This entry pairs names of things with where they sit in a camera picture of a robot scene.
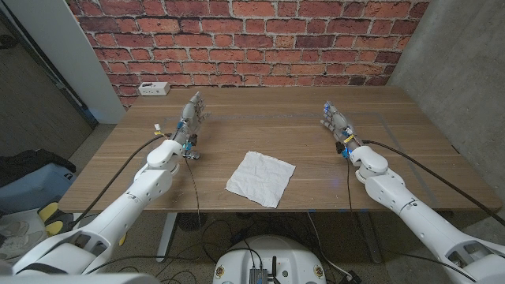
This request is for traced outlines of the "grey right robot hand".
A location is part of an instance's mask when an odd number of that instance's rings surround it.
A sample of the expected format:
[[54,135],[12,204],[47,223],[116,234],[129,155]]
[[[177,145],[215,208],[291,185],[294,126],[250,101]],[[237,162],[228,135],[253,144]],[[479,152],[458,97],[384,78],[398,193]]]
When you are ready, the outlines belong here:
[[331,101],[324,104],[323,116],[320,124],[330,130],[337,142],[338,149],[342,151],[346,149],[351,153],[364,145],[354,127]]

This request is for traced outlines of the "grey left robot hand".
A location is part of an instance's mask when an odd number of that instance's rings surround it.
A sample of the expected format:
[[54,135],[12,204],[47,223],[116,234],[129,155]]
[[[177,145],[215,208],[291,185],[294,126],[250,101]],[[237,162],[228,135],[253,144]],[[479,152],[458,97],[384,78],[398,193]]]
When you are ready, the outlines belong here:
[[182,108],[181,117],[172,140],[183,145],[191,136],[196,135],[201,124],[209,115],[209,113],[204,113],[204,108],[201,93],[197,92]]

